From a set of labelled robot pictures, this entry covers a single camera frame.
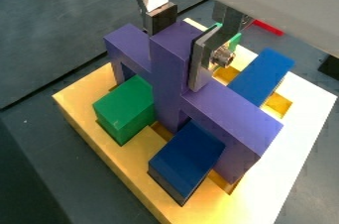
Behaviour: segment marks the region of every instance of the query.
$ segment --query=block puzzle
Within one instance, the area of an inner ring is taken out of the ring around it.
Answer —
[[[191,44],[201,33],[185,22],[177,22],[148,39],[127,25],[104,40],[112,66],[124,64],[152,84],[156,120],[165,128],[176,133],[192,118],[226,143],[228,150],[219,158],[216,171],[228,183],[235,183],[268,148],[282,124],[216,80],[197,93],[188,89]],[[144,42],[137,43],[140,50],[131,47],[129,37]],[[123,69],[113,73],[121,80],[131,74],[124,74]],[[247,107],[244,112],[232,109],[234,103]]]
[[[192,121],[148,163],[152,176],[179,205],[184,205],[203,182],[226,145]]]
[[[135,75],[93,104],[97,124],[123,146],[155,122],[152,87]]]
[[[264,49],[228,87],[255,106],[260,106],[294,66],[294,60]]]

